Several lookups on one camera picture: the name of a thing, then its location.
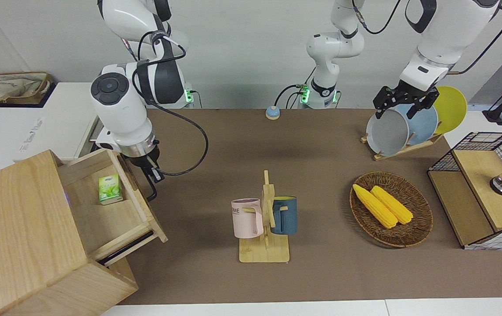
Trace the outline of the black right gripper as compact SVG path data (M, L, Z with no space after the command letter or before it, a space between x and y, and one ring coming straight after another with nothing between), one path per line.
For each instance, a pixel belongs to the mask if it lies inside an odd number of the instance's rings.
M160 156L160 150L158 146L155 146L148 154L140 157L129 157L129 160L134 166L137 166L144 173L149 186L155 188L154 183L158 183L164 180L165 176L159 169L158 158Z

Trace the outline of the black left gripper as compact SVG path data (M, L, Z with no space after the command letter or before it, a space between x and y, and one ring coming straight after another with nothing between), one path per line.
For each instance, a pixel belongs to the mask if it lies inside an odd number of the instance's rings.
M400 81L395 88L383 86L373 98L376 119L380 119L385 110L400 104L411 104L411 108L407 112L407 118L412 119L419 111L431 108L439 95L440 92L436 87L423 91L404 81Z

